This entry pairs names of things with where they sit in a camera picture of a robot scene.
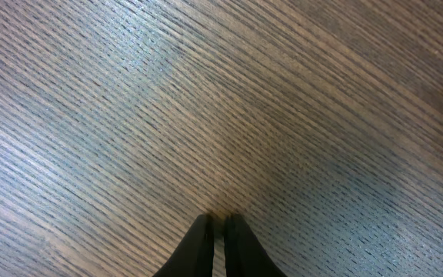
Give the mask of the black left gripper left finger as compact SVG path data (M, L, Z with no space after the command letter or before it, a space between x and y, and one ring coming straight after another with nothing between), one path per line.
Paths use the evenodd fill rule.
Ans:
M199 215L154 277L212 277L214 241L213 218Z

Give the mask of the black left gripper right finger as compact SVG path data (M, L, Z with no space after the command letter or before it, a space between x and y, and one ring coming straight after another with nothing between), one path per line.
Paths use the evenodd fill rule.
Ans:
M240 214L225 219L224 244L228 277L285 277Z

